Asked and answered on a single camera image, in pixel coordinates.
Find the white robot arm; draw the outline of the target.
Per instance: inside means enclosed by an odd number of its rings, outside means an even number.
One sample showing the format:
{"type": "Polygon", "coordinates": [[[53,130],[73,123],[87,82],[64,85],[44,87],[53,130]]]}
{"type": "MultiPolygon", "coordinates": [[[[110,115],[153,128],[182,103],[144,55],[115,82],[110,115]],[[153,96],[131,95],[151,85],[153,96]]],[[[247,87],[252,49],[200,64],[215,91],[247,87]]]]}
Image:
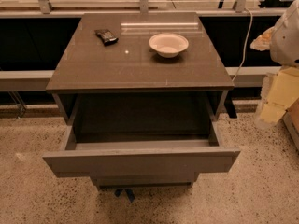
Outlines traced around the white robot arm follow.
{"type": "Polygon", "coordinates": [[[268,74],[262,85],[262,100],[255,124],[261,129],[275,126],[299,98],[299,0],[294,0],[276,24],[250,44],[252,49],[270,51],[280,70],[268,74]]]}

